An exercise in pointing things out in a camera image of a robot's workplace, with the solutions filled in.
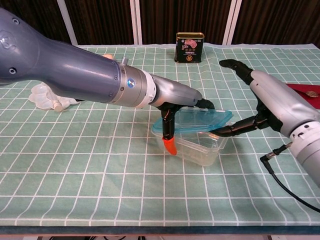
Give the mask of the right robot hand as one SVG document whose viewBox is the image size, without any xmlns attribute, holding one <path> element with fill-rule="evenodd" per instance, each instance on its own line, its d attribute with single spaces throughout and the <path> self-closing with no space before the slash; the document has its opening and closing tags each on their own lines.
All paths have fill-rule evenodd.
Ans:
<svg viewBox="0 0 320 240">
<path fill-rule="evenodd" d="M 235 59 L 224 59 L 219 65 L 230 68 L 248 85 L 257 99 L 257 114 L 211 131 L 220 137 L 233 137 L 257 129 L 272 128 L 289 137 L 298 127 L 319 122 L 320 113 L 297 92 L 274 76 L 253 70 Z"/>
</svg>

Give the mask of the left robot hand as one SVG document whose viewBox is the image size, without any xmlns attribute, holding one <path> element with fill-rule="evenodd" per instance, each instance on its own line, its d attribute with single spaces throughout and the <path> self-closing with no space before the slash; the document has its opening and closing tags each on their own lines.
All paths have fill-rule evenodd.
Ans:
<svg viewBox="0 0 320 240">
<path fill-rule="evenodd" d="M 156 95 L 150 104 L 161 111 L 162 141 L 171 155 L 177 154 L 175 145 L 175 114 L 183 107 L 198 107 L 200 109 L 214 109 L 214 104 L 204 99 L 202 94 L 185 84 L 153 75 Z"/>
</svg>

